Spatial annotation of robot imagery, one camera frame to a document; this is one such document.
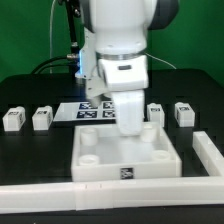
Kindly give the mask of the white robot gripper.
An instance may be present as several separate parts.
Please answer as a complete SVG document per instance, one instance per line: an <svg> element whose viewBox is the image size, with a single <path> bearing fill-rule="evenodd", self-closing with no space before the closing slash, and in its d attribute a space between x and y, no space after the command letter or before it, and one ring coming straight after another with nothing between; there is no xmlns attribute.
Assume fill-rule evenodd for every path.
<svg viewBox="0 0 224 224"><path fill-rule="evenodd" d="M139 135L143 129L144 89L148 87L146 56L128 60L98 61L100 74L86 81L86 99L99 107L108 92L114 104L116 124L122 135Z"/></svg>

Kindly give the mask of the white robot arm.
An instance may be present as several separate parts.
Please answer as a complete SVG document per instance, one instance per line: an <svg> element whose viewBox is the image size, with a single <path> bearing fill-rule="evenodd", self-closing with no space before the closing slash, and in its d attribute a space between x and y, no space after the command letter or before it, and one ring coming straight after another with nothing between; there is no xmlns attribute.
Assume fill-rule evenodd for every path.
<svg viewBox="0 0 224 224"><path fill-rule="evenodd" d="M112 99L118 129L126 136L143 129L148 87L147 32L167 27L179 0L79 0L85 30L80 74L86 98L97 107Z"/></svg>

